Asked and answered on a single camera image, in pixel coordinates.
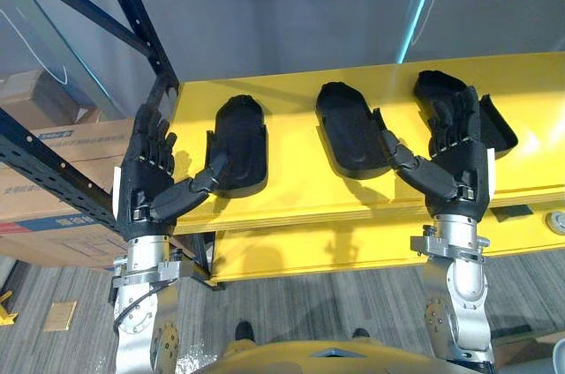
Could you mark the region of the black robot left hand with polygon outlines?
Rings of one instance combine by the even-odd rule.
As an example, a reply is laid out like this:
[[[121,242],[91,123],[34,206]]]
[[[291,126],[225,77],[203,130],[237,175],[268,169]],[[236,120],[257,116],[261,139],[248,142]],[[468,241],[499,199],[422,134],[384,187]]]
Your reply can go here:
[[[228,155],[220,150],[194,177],[176,183],[172,148],[177,135],[161,112],[143,104],[120,167],[116,225],[127,242],[170,236],[177,218],[201,205],[218,188]]]

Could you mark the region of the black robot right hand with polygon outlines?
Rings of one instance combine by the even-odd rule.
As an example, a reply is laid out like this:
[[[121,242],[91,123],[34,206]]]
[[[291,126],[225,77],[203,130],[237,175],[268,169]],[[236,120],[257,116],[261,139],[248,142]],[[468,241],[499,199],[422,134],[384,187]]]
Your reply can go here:
[[[418,99],[429,110],[430,157],[414,154],[381,124],[377,140],[388,165],[425,195],[431,216],[451,214],[481,221],[490,194],[476,89],[467,86],[453,93],[420,93]]]

